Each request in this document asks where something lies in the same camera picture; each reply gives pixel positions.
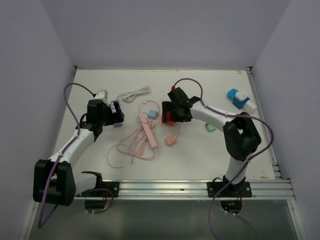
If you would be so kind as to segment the red cube socket adapter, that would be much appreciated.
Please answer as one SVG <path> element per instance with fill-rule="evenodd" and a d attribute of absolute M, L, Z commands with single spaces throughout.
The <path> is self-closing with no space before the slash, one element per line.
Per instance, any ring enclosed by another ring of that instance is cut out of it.
<path fill-rule="evenodd" d="M 171 112 L 163 112 L 161 117 L 161 123 L 164 125 L 174 125 L 176 122 L 171 119 Z"/>

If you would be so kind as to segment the blue charger plug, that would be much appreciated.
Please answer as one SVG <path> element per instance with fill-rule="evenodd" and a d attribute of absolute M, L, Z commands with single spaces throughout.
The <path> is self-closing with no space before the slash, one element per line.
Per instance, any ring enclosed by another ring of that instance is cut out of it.
<path fill-rule="evenodd" d="M 156 119 L 157 115 L 158 112 L 156 110 L 149 110 L 149 112 L 147 113 L 147 117 L 152 120 Z"/>

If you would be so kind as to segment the purple power strip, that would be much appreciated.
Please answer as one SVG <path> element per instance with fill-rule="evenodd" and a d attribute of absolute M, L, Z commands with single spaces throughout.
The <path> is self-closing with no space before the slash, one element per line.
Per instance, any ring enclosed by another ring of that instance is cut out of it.
<path fill-rule="evenodd" d="M 111 112 L 115 117 L 113 127 L 119 128 L 123 126 L 124 114 L 122 113 L 121 106 L 118 100 L 112 100 L 110 102 Z"/>

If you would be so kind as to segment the pink power strip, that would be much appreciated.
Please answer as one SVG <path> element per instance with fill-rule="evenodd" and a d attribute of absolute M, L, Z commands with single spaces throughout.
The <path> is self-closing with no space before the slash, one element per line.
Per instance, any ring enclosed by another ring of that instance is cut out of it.
<path fill-rule="evenodd" d="M 138 114 L 138 118 L 139 118 L 139 120 L 141 122 L 141 125 L 143 127 L 143 130 L 144 130 L 144 132 L 146 134 L 146 137 L 147 137 L 147 139 L 149 141 L 149 144 L 150 144 L 151 148 L 153 150 L 156 150 L 158 146 L 157 146 L 155 137 L 154 137 L 154 135 L 152 133 L 151 127 L 150 127 L 150 125 L 148 124 L 148 121 L 145 118 L 145 115 L 143 113 L 139 113 Z"/>

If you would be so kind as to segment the orange charger plug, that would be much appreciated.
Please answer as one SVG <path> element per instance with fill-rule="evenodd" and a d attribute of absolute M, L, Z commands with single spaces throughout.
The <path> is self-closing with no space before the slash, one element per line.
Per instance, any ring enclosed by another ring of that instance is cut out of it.
<path fill-rule="evenodd" d="M 171 147 L 177 143 L 177 137 L 176 136 L 168 136 L 164 139 L 164 144 L 168 147 Z"/>

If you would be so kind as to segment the green plug adapter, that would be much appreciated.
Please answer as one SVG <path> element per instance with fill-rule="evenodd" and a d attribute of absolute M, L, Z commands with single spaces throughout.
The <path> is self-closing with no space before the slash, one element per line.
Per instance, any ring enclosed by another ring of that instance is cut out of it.
<path fill-rule="evenodd" d="M 206 128 L 208 133 L 212 133 L 212 132 L 214 132 L 216 130 L 216 128 L 213 125 L 208 124 L 208 123 L 205 124 L 205 128 Z"/>

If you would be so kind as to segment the blue cube socket adapter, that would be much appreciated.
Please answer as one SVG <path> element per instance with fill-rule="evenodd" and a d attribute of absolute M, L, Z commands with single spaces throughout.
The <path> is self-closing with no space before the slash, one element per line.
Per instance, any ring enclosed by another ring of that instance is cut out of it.
<path fill-rule="evenodd" d="M 236 99 L 235 95 L 236 95 L 236 92 L 238 92 L 239 90 L 238 89 L 231 89 L 230 91 L 227 92 L 227 97 L 232 100 L 232 104 L 237 107 L 239 110 L 243 109 L 243 106 L 245 105 L 245 103 L 250 100 L 249 98 L 249 95 L 248 95 L 248 98 L 243 101 L 243 102 L 240 102 Z"/>

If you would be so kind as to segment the white rectangular charger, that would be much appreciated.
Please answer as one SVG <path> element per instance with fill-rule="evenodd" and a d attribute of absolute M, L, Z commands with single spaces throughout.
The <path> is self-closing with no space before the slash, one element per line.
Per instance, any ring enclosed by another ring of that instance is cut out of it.
<path fill-rule="evenodd" d="M 243 109 L 248 112 L 249 114 L 253 114 L 255 110 L 257 109 L 257 105 L 255 105 L 252 101 L 248 100 L 244 106 Z"/>

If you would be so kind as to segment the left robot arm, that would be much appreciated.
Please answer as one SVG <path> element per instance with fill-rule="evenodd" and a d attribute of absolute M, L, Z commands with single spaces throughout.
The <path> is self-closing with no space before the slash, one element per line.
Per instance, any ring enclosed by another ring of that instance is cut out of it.
<path fill-rule="evenodd" d="M 74 175 L 73 168 L 87 148 L 98 139 L 104 127 L 120 124 L 124 119 L 125 115 L 117 100 L 110 105 L 101 99 L 89 100 L 87 112 L 81 116 L 70 140 L 49 159 L 36 162 L 33 200 L 69 206 L 79 194 L 89 192 L 95 197 L 101 195 L 104 190 L 101 173 L 87 170 Z"/>

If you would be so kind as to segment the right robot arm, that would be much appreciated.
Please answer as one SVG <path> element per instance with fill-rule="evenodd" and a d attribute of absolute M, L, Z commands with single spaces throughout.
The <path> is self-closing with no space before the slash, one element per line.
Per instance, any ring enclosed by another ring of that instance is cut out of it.
<path fill-rule="evenodd" d="M 212 125 L 223 133 L 230 160 L 223 176 L 222 189 L 227 196 L 235 196 L 246 178 L 249 158 L 262 142 L 250 115 L 245 112 L 240 117 L 230 117 L 227 113 L 218 114 L 218 110 L 212 110 L 199 97 L 189 98 L 179 87 L 172 89 L 168 97 L 169 101 L 161 103 L 161 120 L 164 124 L 185 123 L 194 119 Z"/>

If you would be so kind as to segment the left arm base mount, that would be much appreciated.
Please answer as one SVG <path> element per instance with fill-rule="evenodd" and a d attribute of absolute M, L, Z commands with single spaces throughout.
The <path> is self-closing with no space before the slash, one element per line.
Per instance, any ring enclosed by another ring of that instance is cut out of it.
<path fill-rule="evenodd" d="M 106 212 L 119 196 L 119 181 L 104 181 L 96 171 L 82 171 L 75 177 L 76 197 L 85 198 L 84 208 L 88 214 Z"/>

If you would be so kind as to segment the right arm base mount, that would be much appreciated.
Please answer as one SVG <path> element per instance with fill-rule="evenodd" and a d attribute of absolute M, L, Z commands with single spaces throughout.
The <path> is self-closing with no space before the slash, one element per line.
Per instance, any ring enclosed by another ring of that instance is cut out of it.
<path fill-rule="evenodd" d="M 207 193 L 209 198 L 213 198 L 217 192 L 227 184 L 227 179 L 223 177 L 214 178 L 212 181 L 206 183 Z M 217 196 L 221 198 L 220 205 L 224 211 L 232 214 L 238 214 L 243 207 L 243 198 L 251 198 L 253 196 L 251 185 L 246 179 L 237 184 L 230 184 L 225 187 Z"/>

